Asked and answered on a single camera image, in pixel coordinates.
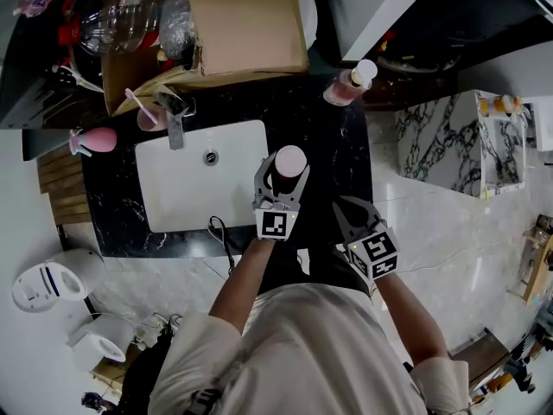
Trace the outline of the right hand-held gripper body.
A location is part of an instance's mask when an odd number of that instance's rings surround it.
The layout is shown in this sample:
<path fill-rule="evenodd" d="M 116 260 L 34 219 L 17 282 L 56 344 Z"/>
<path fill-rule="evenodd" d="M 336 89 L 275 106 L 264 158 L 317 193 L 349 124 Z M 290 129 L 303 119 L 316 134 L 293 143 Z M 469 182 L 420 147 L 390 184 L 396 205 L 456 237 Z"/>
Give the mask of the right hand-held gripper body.
<path fill-rule="evenodd" d="M 376 280 L 397 269 L 398 244 L 391 227 L 345 245 L 346 257 L 362 280 Z"/>

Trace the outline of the person's left forearm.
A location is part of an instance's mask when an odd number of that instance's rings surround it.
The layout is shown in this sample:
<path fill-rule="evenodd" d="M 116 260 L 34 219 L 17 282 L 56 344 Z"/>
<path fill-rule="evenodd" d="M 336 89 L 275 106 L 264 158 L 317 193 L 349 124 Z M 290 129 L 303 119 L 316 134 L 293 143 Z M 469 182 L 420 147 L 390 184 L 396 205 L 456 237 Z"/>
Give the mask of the person's left forearm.
<path fill-rule="evenodd" d="M 216 297 L 209 315 L 243 333 L 250 316 L 275 241 L 254 239 Z"/>

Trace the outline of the black microwave oven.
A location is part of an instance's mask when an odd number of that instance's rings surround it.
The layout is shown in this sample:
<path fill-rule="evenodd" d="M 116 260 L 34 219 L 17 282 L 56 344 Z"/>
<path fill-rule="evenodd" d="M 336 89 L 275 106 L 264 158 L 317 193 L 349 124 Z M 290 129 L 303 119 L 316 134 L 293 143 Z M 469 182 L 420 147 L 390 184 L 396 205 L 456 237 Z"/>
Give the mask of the black microwave oven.
<path fill-rule="evenodd" d="M 0 0 L 0 129 L 89 127 L 106 117 L 103 93 L 78 86 L 77 70 L 102 86 L 100 59 L 79 46 L 61 46 L 58 28 L 92 0 L 53 0 L 38 16 L 14 16 L 19 0 Z"/>

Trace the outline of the pink pump bottle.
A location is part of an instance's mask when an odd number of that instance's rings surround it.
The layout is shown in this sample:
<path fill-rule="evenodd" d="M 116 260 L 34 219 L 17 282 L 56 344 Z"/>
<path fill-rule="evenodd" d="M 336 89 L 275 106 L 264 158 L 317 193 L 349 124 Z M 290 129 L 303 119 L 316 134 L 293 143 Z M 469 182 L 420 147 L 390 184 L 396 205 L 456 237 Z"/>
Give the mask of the pink pump bottle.
<path fill-rule="evenodd" d="M 342 70 L 324 91 L 323 98 L 331 105 L 350 105 L 372 87 L 372 80 L 377 74 L 377 65 L 363 59 L 353 69 Z"/>

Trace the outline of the white-handled black brush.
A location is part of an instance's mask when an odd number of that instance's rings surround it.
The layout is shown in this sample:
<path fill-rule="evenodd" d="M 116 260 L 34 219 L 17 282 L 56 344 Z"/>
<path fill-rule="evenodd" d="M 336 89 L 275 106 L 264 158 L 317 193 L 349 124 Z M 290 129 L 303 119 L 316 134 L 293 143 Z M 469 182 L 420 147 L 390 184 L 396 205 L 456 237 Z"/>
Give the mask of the white-handled black brush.
<path fill-rule="evenodd" d="M 84 87 L 85 89 L 90 90 L 90 91 L 94 91 L 96 93 L 103 93 L 104 92 L 104 90 L 100 86 L 95 85 L 92 82 L 86 80 L 77 70 L 73 69 L 72 67 L 68 67 L 68 66 L 65 66 L 65 65 L 53 65 L 52 66 L 52 71 L 54 73 L 58 73 L 60 69 L 63 69 L 65 71 L 69 72 L 72 75 L 73 79 L 75 80 L 75 83 L 78 86 Z"/>

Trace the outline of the large black appliance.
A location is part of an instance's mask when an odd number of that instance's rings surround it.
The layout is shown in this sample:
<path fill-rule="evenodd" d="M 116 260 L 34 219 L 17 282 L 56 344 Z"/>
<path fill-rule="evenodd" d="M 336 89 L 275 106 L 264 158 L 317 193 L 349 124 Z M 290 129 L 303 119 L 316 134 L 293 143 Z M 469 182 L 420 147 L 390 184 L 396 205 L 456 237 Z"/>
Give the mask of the large black appliance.
<path fill-rule="evenodd" d="M 463 69 L 553 41 L 553 0 L 416 0 L 389 29 L 387 54 L 460 54 Z M 366 55 L 376 63 L 380 39 Z"/>

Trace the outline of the white rectangular sink basin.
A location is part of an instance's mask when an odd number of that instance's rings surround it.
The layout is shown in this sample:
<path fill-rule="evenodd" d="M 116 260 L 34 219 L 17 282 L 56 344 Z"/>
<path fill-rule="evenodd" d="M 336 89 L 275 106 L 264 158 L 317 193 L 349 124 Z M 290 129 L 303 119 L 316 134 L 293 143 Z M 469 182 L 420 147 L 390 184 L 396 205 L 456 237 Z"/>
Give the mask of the white rectangular sink basin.
<path fill-rule="evenodd" d="M 165 137 L 135 148 L 150 230 L 201 230 L 212 216 L 227 227 L 254 224 L 254 175 L 268 156 L 264 123 L 226 124 L 184 138 L 180 150 L 171 150 Z"/>

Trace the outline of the white cylindrical appliance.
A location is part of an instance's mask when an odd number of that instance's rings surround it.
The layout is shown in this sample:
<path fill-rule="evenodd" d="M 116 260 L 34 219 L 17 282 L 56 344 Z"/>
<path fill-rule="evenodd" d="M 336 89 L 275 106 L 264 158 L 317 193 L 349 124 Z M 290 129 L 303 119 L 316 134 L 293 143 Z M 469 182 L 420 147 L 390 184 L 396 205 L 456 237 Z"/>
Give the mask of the white cylindrical appliance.
<path fill-rule="evenodd" d="M 103 359 L 125 363 L 136 333 L 133 322 L 114 315 L 100 315 L 78 328 L 67 340 L 75 366 L 92 371 Z"/>

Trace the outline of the large open cardboard box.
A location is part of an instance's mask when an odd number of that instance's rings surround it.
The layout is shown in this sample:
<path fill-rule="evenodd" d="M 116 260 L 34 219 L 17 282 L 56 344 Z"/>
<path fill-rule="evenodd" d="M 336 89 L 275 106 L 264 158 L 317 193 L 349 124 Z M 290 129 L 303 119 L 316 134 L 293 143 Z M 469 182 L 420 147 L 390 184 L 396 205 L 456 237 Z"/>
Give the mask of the large open cardboard box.
<path fill-rule="evenodd" d="M 136 108 L 124 95 L 150 102 L 160 85 L 179 93 L 293 73 L 306 73 L 308 54 L 298 0 L 189 0 L 197 38 L 191 69 L 161 71 L 158 47 L 101 60 L 107 112 Z"/>

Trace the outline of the white rounded appliance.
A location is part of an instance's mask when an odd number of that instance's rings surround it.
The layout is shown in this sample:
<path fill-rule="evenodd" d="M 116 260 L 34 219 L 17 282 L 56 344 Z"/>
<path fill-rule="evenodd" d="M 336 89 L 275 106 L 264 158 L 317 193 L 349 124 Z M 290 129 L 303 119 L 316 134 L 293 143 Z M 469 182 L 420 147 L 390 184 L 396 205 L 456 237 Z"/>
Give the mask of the white rounded appliance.
<path fill-rule="evenodd" d="M 318 14 L 315 0 L 298 0 L 303 34 L 306 43 L 306 49 L 310 49 L 316 40 L 316 31 L 318 26 Z"/>

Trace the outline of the person's right forearm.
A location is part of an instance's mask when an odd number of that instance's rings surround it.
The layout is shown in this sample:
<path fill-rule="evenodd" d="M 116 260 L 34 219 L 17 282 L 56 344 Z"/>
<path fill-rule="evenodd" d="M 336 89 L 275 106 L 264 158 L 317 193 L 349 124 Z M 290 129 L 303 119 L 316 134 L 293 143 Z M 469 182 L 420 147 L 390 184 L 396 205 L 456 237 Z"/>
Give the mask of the person's right forearm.
<path fill-rule="evenodd" d="M 431 358 L 446 358 L 447 345 L 435 319 L 402 279 L 391 273 L 378 278 L 376 285 L 413 365 Z"/>

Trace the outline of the red bottle with white cap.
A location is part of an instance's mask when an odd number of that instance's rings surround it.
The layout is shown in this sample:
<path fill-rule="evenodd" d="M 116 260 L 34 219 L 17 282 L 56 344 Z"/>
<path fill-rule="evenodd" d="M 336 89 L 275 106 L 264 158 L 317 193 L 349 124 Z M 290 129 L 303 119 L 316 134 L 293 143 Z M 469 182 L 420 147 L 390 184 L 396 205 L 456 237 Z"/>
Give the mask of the red bottle with white cap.
<path fill-rule="evenodd" d="M 273 188 L 279 194 L 291 193 L 306 169 L 307 158 L 295 145 L 282 147 L 275 156 L 272 172 Z"/>

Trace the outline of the flat cardboard box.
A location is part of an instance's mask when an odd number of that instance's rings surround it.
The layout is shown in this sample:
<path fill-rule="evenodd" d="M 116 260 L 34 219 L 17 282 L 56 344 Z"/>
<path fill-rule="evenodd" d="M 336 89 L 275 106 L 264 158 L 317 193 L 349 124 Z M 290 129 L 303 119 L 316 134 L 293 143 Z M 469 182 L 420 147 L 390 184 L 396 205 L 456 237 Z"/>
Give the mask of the flat cardboard box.
<path fill-rule="evenodd" d="M 125 362 L 104 358 L 90 374 L 111 388 L 121 391 L 127 370 L 141 353 L 140 349 L 130 348 L 126 354 Z"/>

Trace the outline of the person's black trousers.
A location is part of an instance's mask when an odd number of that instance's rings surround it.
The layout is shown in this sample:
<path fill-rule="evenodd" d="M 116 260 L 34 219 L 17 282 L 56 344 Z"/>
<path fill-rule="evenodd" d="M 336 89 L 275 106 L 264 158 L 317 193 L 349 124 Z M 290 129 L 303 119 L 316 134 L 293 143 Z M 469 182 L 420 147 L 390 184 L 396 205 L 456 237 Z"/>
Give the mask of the person's black trousers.
<path fill-rule="evenodd" d="M 370 295 L 369 286 L 333 246 L 308 248 L 309 274 L 303 272 L 298 253 L 289 242 L 274 245 L 258 295 L 292 284 L 324 284 Z"/>

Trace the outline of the dark wooden bench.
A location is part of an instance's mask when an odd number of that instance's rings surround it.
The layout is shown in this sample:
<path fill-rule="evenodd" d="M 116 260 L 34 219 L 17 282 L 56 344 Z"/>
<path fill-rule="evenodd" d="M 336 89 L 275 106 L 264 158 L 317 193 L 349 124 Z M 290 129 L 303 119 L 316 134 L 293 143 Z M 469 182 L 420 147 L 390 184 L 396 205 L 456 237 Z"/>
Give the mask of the dark wooden bench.
<path fill-rule="evenodd" d="M 511 352 L 489 328 L 484 328 L 450 351 L 449 357 L 468 364 L 469 390 L 472 391 L 490 380 L 511 358 Z"/>

